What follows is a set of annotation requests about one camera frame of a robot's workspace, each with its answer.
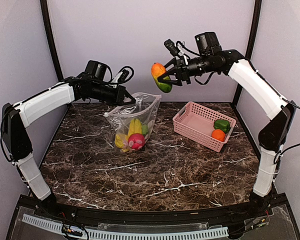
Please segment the orange green toy mango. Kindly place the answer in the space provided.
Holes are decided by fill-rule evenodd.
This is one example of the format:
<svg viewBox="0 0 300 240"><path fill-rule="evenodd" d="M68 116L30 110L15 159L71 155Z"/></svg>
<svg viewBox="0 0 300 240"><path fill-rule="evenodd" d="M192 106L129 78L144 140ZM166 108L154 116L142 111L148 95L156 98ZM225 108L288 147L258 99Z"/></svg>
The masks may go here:
<svg viewBox="0 0 300 240"><path fill-rule="evenodd" d="M166 68L161 63L154 63L151 67L151 75L155 81L155 84L157 87L163 92L163 93L169 93L172 90L172 85L168 83L162 83L158 81L158 77L163 75L166 72Z"/></svg>

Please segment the clear zip top bag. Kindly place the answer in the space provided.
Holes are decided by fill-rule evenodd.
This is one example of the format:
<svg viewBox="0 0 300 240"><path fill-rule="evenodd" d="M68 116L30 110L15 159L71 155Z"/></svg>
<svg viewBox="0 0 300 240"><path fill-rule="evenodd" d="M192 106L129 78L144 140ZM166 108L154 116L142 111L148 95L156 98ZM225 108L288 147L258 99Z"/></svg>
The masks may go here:
<svg viewBox="0 0 300 240"><path fill-rule="evenodd" d="M104 113L115 131L114 149L121 153L135 152L150 139L155 125L161 95L144 92L132 94L135 103L117 106Z"/></svg>

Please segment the yellow toy banana bunch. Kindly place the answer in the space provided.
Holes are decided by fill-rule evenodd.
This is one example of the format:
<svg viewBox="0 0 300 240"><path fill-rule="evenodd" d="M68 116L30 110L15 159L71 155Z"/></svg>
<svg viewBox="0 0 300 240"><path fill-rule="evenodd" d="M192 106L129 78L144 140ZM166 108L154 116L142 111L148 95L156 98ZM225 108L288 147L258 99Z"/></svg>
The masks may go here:
<svg viewBox="0 0 300 240"><path fill-rule="evenodd" d="M137 118L133 118L129 124L128 137L132 134L142 134L142 123Z"/></svg>

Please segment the green toy watermelon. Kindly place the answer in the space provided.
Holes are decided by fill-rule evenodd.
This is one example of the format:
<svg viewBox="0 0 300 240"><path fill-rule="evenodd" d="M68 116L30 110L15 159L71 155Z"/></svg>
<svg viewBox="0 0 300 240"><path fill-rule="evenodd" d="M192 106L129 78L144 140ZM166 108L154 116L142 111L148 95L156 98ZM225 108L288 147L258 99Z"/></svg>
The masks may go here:
<svg viewBox="0 0 300 240"><path fill-rule="evenodd" d="M148 127L147 124L143 124L143 125L142 125L142 135L143 135L143 136L146 136L146 135L148 135L148 134L149 134L149 127Z"/></svg>

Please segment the yellow toy pear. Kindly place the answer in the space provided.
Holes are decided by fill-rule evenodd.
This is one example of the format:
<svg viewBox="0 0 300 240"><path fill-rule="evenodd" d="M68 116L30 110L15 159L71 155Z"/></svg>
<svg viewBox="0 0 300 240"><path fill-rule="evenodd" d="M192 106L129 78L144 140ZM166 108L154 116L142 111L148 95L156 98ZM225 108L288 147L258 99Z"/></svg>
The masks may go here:
<svg viewBox="0 0 300 240"><path fill-rule="evenodd" d="M117 133L115 135L114 144L119 149L126 149L128 146L128 136L126 134Z"/></svg>

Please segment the red toy apple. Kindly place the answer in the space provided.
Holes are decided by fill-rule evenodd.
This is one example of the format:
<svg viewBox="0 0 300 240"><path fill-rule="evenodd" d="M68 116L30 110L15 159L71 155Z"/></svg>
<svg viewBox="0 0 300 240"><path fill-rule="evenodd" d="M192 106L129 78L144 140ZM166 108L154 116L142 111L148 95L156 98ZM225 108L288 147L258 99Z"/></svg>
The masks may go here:
<svg viewBox="0 0 300 240"><path fill-rule="evenodd" d="M141 133L134 133L128 138L128 146L133 150L141 149L145 142L145 137Z"/></svg>

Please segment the pink plastic basket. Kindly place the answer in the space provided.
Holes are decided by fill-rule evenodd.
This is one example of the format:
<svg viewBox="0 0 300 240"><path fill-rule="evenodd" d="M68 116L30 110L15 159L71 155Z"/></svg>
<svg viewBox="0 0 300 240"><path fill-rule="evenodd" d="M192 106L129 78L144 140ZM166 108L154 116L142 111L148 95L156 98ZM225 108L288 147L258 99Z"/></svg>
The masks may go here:
<svg viewBox="0 0 300 240"><path fill-rule="evenodd" d="M198 103L189 101L173 117L173 129L176 133L193 140L215 152L220 152L226 144L236 125L236 120L227 115L219 113ZM212 137L215 130L216 120L226 120L229 122L229 132L225 134L225 139L219 141Z"/></svg>

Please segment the green toy pepper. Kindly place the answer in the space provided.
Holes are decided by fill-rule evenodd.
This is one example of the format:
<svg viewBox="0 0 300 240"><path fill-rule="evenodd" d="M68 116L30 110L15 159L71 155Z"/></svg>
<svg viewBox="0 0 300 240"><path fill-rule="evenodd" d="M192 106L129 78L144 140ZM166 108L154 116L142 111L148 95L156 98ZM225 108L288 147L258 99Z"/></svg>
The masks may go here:
<svg viewBox="0 0 300 240"><path fill-rule="evenodd" d="M213 123L213 127L214 127L215 130L221 130L225 134L227 134L231 129L230 122L228 120L225 120L225 119L215 120L214 123Z"/></svg>

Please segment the orange toy orange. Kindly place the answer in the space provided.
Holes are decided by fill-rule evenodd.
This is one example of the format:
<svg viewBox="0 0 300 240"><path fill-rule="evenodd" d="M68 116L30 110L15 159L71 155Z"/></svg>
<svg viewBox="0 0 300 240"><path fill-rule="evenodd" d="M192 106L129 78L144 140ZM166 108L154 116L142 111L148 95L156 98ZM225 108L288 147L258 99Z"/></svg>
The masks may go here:
<svg viewBox="0 0 300 240"><path fill-rule="evenodd" d="M220 142L224 142L226 139L226 134L221 130L221 129L215 129L212 133L211 133L211 137L220 141Z"/></svg>

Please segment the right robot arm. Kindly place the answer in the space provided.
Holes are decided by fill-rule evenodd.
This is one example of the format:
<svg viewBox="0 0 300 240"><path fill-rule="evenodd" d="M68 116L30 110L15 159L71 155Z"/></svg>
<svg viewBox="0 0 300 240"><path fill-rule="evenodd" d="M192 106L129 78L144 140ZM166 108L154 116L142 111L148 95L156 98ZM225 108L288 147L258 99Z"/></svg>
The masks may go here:
<svg viewBox="0 0 300 240"><path fill-rule="evenodd" d="M253 66L251 61L235 49L223 50L215 32L196 35L198 48L195 58L182 54L184 45L171 39L164 42L173 59L165 64L167 72L158 76L160 83L182 86L191 83L191 77L205 73L224 74L241 85L261 106L269 123L259 132L260 164L253 194L267 196L275 179L281 156L286 152L284 144L296 110L293 101L280 94Z"/></svg>

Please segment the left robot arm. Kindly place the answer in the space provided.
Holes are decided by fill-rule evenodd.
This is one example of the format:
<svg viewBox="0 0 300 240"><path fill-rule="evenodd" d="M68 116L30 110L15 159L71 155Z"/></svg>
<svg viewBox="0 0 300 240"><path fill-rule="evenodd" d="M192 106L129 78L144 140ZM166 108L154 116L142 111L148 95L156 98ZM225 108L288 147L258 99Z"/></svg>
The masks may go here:
<svg viewBox="0 0 300 240"><path fill-rule="evenodd" d="M133 76L134 69L122 67L109 81L104 77L110 67L89 60L83 72L15 104L2 107L0 146L6 160L16 166L21 179L41 203L41 210L50 218L61 213L54 194L45 182L33 155L33 147L27 128L39 118L78 100L95 99L109 106L134 104L135 98L124 86Z"/></svg>

